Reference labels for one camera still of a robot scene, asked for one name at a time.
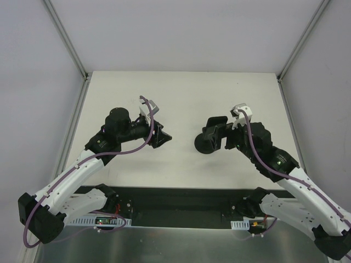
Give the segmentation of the black smartphone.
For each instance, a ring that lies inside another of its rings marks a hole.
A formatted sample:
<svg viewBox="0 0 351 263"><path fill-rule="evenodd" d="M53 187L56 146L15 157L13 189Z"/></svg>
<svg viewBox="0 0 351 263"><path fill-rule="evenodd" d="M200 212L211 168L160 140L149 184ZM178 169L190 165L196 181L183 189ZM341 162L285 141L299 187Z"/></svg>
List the black smartphone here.
<svg viewBox="0 0 351 263"><path fill-rule="evenodd" d="M209 139L210 137L217 136L219 131L226 126L227 121L227 116L210 117L205 127L202 128L203 137Z"/></svg>

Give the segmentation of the black phone stand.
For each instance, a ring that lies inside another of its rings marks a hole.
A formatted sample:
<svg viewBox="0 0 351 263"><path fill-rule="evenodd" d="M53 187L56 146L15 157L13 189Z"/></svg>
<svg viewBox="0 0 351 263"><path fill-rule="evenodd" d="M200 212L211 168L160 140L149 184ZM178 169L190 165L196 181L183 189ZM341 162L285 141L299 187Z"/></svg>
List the black phone stand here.
<svg viewBox="0 0 351 263"><path fill-rule="evenodd" d="M195 138L194 146L196 150L202 154L208 155L213 153L211 152L211 146L210 146L209 140L205 139L202 133Z"/></svg>

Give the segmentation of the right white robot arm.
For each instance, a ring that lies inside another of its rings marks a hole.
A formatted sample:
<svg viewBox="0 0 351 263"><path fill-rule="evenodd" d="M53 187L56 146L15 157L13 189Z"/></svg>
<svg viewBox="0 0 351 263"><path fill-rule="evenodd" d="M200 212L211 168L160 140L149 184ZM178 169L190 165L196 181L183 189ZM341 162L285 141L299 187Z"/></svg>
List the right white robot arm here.
<svg viewBox="0 0 351 263"><path fill-rule="evenodd" d="M205 154L225 149L243 153L260 174L292 194L302 205L294 207L273 193L256 188L236 207L254 218L262 213L274 216L307 235L328 258L350 257L350 212L326 195L286 151L273 145L271 133L262 123L234 124L225 116L211 117L196 141L203 140Z"/></svg>

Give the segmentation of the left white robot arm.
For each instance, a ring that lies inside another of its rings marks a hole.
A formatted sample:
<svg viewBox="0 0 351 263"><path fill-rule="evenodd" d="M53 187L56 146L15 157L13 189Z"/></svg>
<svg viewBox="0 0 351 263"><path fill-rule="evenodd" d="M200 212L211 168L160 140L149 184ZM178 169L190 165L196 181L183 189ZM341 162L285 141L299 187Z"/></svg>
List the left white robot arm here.
<svg viewBox="0 0 351 263"><path fill-rule="evenodd" d="M50 184L34 195L24 193L18 199L20 222L24 225L23 241L27 248L27 234L32 233L38 242L52 242L71 221L90 212L118 217L120 204L116 192L105 184L93 187L88 193L72 194L93 174L103 169L117 155L123 155L124 142L143 139L137 147L150 145L158 148L172 137L163 132L163 125L154 119L159 108L152 102L143 103L139 117L132 121L125 108L113 108L104 125L88 141L76 160Z"/></svg>

